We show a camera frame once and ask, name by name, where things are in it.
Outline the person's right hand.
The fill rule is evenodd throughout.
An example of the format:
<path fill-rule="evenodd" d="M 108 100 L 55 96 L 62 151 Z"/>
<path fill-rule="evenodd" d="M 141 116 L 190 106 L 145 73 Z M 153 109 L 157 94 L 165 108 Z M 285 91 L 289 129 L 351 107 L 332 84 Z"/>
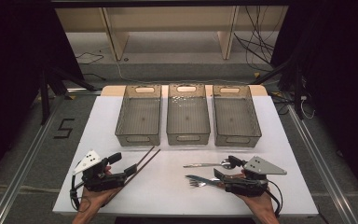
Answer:
<path fill-rule="evenodd" d="M 275 217 L 271 197 L 266 191 L 261 196 L 247 197 L 239 195 L 239 198 L 245 202 L 254 215 L 258 217 L 266 215 Z"/>

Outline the black metal stand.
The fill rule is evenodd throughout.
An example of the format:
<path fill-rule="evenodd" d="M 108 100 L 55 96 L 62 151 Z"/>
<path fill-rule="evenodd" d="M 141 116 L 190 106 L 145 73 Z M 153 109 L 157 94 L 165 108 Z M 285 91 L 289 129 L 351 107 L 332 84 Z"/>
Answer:
<path fill-rule="evenodd" d="M 272 71 L 267 72 L 264 76 L 257 78 L 255 81 L 251 82 L 251 85 L 260 85 L 265 81 L 282 74 L 282 77 L 279 81 L 280 90 L 288 90 L 289 87 L 294 88 L 295 92 L 295 112 L 300 119 L 303 119 L 302 112 L 302 68 L 299 63 L 294 59 L 289 59 L 281 65 L 275 67 Z"/>
<path fill-rule="evenodd" d="M 64 79 L 69 80 L 88 91 L 100 90 L 100 88 L 90 85 L 85 80 L 75 77 L 59 67 L 50 66 L 45 68 L 39 76 L 39 87 L 42 103 L 42 125 L 44 125 L 48 121 L 48 118 L 50 116 L 48 88 L 51 88 L 53 92 L 58 96 L 66 95 L 68 93 L 68 89 L 63 83 Z"/>

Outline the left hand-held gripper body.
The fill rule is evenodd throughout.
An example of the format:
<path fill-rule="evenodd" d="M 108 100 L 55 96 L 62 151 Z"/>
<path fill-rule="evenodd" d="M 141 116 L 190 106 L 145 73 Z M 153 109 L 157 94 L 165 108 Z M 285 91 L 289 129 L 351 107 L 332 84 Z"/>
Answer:
<path fill-rule="evenodd" d="M 91 149 L 73 171 L 73 192 L 80 187 L 89 191 L 103 191 L 122 187 L 127 180 L 125 173 L 108 175 L 105 168 L 110 165 L 108 158 L 101 158 Z"/>

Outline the aluminium floor rail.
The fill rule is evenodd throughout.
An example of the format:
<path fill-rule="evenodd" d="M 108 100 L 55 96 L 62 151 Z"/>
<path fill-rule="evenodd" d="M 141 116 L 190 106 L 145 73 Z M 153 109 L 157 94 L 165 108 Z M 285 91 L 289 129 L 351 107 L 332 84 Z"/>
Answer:
<path fill-rule="evenodd" d="M 305 122 L 301 120 L 294 108 L 288 106 L 289 114 L 296 125 L 296 129 L 299 132 L 307 151 L 310 154 L 310 157 L 316 167 L 318 174 L 320 175 L 324 186 L 326 187 L 338 213 L 340 214 L 344 224 L 358 224 L 358 218 L 354 213 L 350 205 L 350 201 L 347 196 L 344 194 L 344 191 L 336 181 L 329 168 L 327 162 L 323 158 L 322 153 L 320 152 L 318 146 L 316 145 L 313 137 L 310 134 L 308 127 Z"/>
<path fill-rule="evenodd" d="M 14 203 L 18 193 L 20 192 L 21 185 L 23 184 L 26 176 L 28 175 L 34 160 L 40 151 L 40 148 L 45 141 L 48 131 L 51 127 L 51 123 L 55 118 L 55 114 L 58 111 L 59 107 L 64 101 L 63 96 L 56 96 L 51 103 L 50 115 L 46 119 L 45 123 L 42 124 L 36 136 L 33 139 L 32 144 L 28 147 L 27 153 L 21 161 L 20 167 L 16 170 L 16 173 L 13 175 L 9 185 L 6 187 L 4 194 L 0 199 L 0 224 L 3 224 L 12 204 Z"/>

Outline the light wooden desk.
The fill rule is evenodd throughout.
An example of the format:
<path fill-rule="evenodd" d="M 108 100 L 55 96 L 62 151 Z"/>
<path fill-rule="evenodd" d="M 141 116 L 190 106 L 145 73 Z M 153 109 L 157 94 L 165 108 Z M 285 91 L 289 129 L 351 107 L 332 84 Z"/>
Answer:
<path fill-rule="evenodd" d="M 131 32 L 216 32 L 222 58 L 230 56 L 236 31 L 278 31 L 287 12 L 278 6 L 58 8 L 67 33 L 106 33 L 111 52 L 122 58 Z"/>

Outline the person's left hand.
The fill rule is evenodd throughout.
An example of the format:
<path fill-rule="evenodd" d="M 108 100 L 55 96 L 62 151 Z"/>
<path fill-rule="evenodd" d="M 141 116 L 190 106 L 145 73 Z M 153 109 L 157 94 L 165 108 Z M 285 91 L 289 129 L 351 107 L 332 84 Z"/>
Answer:
<path fill-rule="evenodd" d="M 89 191 L 83 188 L 78 212 L 80 215 L 95 215 L 98 211 L 108 204 L 119 192 L 121 188 L 108 189 L 103 191 Z"/>

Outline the grey translucent plastic bin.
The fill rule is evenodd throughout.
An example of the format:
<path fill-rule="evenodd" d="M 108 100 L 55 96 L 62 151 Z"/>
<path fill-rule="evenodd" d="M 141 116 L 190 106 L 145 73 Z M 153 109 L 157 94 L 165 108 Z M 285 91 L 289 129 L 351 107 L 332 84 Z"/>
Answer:
<path fill-rule="evenodd" d="M 214 143 L 255 147 L 262 136 L 249 86 L 213 86 Z"/>
<path fill-rule="evenodd" d="M 115 135 L 123 147 L 160 144 L 161 86 L 125 88 Z"/>
<path fill-rule="evenodd" d="M 207 145 L 211 133 L 203 84 L 171 84 L 166 134 L 170 146 Z"/>

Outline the black curtain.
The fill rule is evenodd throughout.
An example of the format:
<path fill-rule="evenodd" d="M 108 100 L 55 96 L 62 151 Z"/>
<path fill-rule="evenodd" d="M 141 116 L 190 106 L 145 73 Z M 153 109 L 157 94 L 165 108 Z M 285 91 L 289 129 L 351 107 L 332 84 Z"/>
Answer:
<path fill-rule="evenodd" d="M 304 39 L 305 89 L 358 180 L 358 0 L 291 0 L 272 63 Z"/>
<path fill-rule="evenodd" d="M 83 77 L 50 0 L 0 0 L 0 161 L 50 66 Z"/>

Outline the metal spoon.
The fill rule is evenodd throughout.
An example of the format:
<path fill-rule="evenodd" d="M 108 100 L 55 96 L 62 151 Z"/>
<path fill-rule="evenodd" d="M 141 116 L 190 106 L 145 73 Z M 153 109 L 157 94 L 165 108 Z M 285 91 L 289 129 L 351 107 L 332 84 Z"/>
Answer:
<path fill-rule="evenodd" d="M 199 168 L 199 167 L 213 167 L 219 166 L 223 167 L 224 169 L 231 170 L 232 166 L 228 159 L 224 159 L 220 162 L 204 162 L 204 163 L 190 163 L 185 164 L 184 168 Z"/>

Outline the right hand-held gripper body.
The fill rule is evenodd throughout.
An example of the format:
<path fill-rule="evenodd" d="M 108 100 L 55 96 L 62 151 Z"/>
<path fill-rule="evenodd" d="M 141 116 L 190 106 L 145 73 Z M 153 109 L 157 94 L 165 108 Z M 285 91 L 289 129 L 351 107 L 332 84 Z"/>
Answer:
<path fill-rule="evenodd" d="M 247 197 L 261 196 L 268 189 L 267 175 L 286 175 L 283 168 L 258 156 L 253 156 L 241 166 L 244 177 L 230 177 L 224 181 L 225 190 Z"/>

